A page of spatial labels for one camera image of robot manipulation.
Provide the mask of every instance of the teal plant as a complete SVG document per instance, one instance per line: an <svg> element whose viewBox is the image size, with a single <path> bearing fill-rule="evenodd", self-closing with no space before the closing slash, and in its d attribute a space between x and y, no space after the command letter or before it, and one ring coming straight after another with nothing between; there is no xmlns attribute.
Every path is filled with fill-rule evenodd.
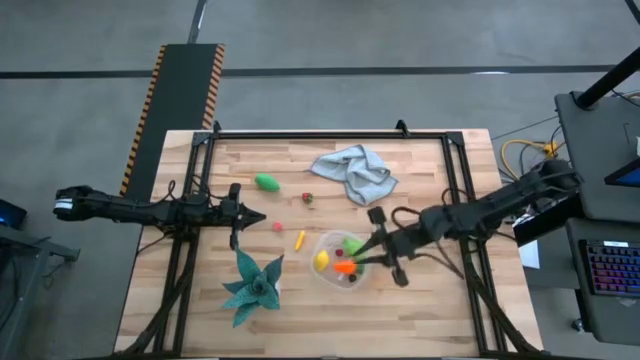
<svg viewBox="0 0 640 360"><path fill-rule="evenodd" d="M233 316L233 327L245 322L259 306L270 310L280 309L280 295L276 290L276 283L282 273L283 258L284 255L270 262L264 270L260 270L251 256L240 248L236 248L238 271L242 280L222 284L233 294L233 297L227 300L222 307L238 309Z"/></svg>

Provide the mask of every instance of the wooden tabletop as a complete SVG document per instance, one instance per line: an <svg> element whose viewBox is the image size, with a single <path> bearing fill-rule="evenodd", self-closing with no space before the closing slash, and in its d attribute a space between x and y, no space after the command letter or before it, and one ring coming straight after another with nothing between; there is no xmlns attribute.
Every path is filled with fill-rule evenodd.
<svg viewBox="0 0 640 360"><path fill-rule="evenodd" d="M500 185L487 130L462 130L478 196ZM186 172L193 132L167 133L153 190L153 199L163 197L171 180L178 183ZM447 188L442 148L436 140L233 140L216 141L209 185L223 195L233 182L242 184L241 200L249 208L267 215L267 220L239 235L244 251L258 265L284 254L280 280L281 309L258 309L247 322L232 328L234 310L221 305L230 294L222 283L240 279L235 254L229 250L229 229L203 228L196 262L183 356L227 357L428 357L477 355L467 288L464 281L427 258L405 264L410 280L397 287L389 271L381 266L368 269L370 276L353 292L339 292L321 282L310 271L316 241L330 230L346 230L366 239L371 231L368 207L345 196L344 185L313 175L307 170L320 155L363 144L377 152L399 180L393 193L372 206L386 213L396 206L422 209L440 203ZM272 174L281 185L278 193L257 189L256 173ZM313 203L305 204L303 192L312 192ZM401 220L414 221L411 216ZM279 221L284 231L273 232ZM300 251L294 244L300 230L306 239ZM159 238L154 228L145 228L140 246ZM442 242L462 268L456 242ZM541 339L529 297L516 244L495 237L488 252L498 299L515 326L534 346ZM126 348L158 309L162 297L171 240L160 242L136 260L127 296L116 350ZM430 246L425 248L436 256ZM483 312L488 319L488 312ZM493 344L490 321L487 337ZM174 317L170 318L172 329ZM172 330L167 339L173 338Z"/></svg>

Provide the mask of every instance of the keyboard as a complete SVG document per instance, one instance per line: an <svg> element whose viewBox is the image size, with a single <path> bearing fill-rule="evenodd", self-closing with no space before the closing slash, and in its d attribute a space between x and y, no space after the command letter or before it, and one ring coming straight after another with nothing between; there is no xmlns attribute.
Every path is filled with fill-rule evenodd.
<svg viewBox="0 0 640 360"><path fill-rule="evenodd" d="M640 297L640 243L581 240L580 250L594 294Z"/></svg>

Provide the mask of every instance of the gray cloth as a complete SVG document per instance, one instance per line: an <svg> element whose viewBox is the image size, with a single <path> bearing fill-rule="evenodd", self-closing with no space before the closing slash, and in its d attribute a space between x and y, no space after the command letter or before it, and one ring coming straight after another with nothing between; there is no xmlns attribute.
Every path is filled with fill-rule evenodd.
<svg viewBox="0 0 640 360"><path fill-rule="evenodd" d="M398 183L380 156L362 145L320 156L311 165L311 172L344 182L347 196L359 205L391 194Z"/></svg>

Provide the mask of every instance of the concrete floor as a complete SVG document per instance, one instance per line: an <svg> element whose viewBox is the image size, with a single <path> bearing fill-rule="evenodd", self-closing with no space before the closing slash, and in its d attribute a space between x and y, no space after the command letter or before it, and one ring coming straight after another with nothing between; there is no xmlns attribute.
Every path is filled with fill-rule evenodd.
<svg viewBox="0 0 640 360"><path fill-rule="evenodd" d="M0 71L150 69L159 45L184 43L195 0L0 0ZM227 44L225 68L613 64L638 44L622 0L210 0L199 42ZM488 128L499 136L555 115L553 96L602 74L429 75L223 79L217 119L227 129ZM30 212L26 230L82 248L41 291L26 359L108 354L139 227L63 223L56 189L116 193L146 79L0 80L0 197ZM636 75L619 91L640 88ZM557 120L496 140L546 141ZM509 153L515 163L517 151ZM526 164L534 163L530 156ZM568 323L571 292L531 289L545 348L635 359Z"/></svg>

